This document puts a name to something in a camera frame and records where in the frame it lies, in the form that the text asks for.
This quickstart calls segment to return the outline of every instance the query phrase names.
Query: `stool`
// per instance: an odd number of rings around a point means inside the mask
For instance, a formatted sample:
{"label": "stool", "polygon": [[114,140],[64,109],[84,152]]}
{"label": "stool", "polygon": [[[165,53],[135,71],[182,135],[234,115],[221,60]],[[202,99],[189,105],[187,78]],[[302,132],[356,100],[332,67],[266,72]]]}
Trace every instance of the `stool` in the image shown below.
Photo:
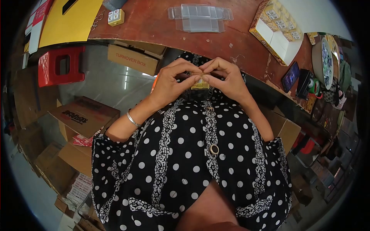
{"label": "stool", "polygon": [[[38,85],[52,86],[70,84],[85,80],[85,74],[78,71],[80,53],[85,47],[69,47],[46,52],[38,60]],[[66,60],[66,70],[61,72],[60,62]]]}

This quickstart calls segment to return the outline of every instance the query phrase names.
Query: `sleeve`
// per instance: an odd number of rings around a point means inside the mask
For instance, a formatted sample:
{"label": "sleeve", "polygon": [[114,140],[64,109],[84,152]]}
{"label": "sleeve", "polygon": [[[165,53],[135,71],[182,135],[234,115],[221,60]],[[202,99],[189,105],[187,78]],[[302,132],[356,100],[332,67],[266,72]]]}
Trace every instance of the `sleeve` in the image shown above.
{"label": "sleeve", "polygon": [[123,182],[121,173],[134,156],[138,132],[136,130],[126,142],[114,142],[105,134],[98,134],[93,139],[91,195],[97,215],[103,223],[108,219],[104,214],[107,210],[105,207],[115,199],[115,191]]}

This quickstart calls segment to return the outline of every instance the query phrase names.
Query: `box lid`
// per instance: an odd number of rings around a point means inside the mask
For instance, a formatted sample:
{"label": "box lid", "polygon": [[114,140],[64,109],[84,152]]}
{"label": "box lid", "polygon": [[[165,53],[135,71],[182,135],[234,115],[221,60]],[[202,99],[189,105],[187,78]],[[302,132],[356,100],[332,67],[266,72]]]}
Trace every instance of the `box lid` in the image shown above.
{"label": "box lid", "polygon": [[73,131],[85,138],[90,138],[112,118],[119,115],[120,111],[82,96],[49,113]]}

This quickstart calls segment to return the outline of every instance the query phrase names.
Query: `bowl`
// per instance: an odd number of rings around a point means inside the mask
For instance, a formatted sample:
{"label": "bowl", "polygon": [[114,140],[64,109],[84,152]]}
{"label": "bowl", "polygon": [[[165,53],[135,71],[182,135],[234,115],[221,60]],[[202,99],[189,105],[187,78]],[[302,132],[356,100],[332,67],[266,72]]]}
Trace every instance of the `bowl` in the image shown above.
{"label": "bowl", "polygon": [[329,90],[333,83],[334,67],[332,51],[326,38],[312,46],[312,68],[316,78]]}

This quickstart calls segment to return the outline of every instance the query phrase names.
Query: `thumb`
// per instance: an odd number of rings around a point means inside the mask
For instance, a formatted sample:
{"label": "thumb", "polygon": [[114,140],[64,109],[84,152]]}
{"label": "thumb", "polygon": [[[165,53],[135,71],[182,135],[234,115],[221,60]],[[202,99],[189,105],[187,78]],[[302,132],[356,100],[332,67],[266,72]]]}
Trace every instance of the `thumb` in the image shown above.
{"label": "thumb", "polygon": [[204,81],[206,81],[209,85],[211,85],[212,87],[215,87],[215,88],[218,88],[220,90],[223,91],[223,86],[225,84],[224,81],[218,79],[218,78],[215,78],[211,75],[203,75],[202,79]]}
{"label": "thumb", "polygon": [[186,89],[189,89],[191,86],[193,86],[200,79],[201,79],[200,75],[190,76],[181,83],[176,84],[176,88],[179,92],[183,92]]}

